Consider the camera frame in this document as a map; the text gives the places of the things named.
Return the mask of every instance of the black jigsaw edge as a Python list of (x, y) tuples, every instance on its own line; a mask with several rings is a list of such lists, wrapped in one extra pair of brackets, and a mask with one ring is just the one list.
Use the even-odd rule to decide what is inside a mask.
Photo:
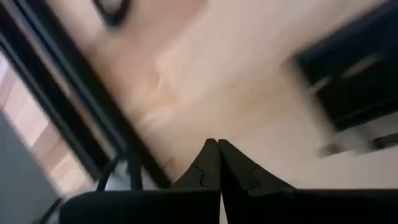
[(207, 139), (199, 155), (172, 189), (220, 189), (221, 151), (214, 139)]
[[(221, 183), (225, 178), (234, 178), (235, 190), (247, 191), (252, 196), (294, 189), (245, 156), (227, 140), (220, 139), (218, 144), (222, 154)], [(228, 182), (229, 186), (221, 188), (231, 188), (231, 181)]]

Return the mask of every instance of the light wood surface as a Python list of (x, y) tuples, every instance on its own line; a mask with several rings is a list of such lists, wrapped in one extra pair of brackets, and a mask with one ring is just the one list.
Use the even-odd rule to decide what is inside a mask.
[(398, 187), (397, 150), (319, 157), (330, 129), (290, 66), (382, 2), (135, 0), (126, 23), (107, 30), (90, 0), (49, 0), (173, 180), (206, 138), (225, 138), (304, 188)]

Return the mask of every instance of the black rod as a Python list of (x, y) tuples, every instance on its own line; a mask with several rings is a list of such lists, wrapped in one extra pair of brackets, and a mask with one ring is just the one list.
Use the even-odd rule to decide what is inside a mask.
[(2, 4), (0, 49), (91, 178), (99, 179), (108, 157)]
[(171, 185), (145, 144), (119, 110), (98, 75), (71, 40), (44, 0), (12, 0), (21, 19), (58, 67), (80, 103), (118, 154), (128, 153), (130, 175), (139, 174), (140, 163), (160, 188)]

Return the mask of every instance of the black metal frame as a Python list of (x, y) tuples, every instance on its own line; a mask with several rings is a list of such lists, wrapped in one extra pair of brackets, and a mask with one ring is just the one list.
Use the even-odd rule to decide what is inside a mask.
[(145, 144), (100, 82), (90, 63), (78, 50), (45, 1), (12, 0), (10, 2), (13, 10), (35, 37), (48, 58), (60, 70), (61, 76), (76, 94), (80, 104), (87, 109), (117, 154), (127, 154), (126, 159), (131, 176), (141, 174), (142, 164), (160, 188), (169, 187), (170, 180), (162, 172)]
[(0, 49), (87, 172), (99, 179), (108, 157), (2, 4)]

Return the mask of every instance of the gray wall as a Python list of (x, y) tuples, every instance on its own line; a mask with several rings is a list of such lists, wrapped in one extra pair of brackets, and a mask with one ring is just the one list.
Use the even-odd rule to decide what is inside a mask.
[(0, 223), (32, 223), (58, 198), (0, 111)]

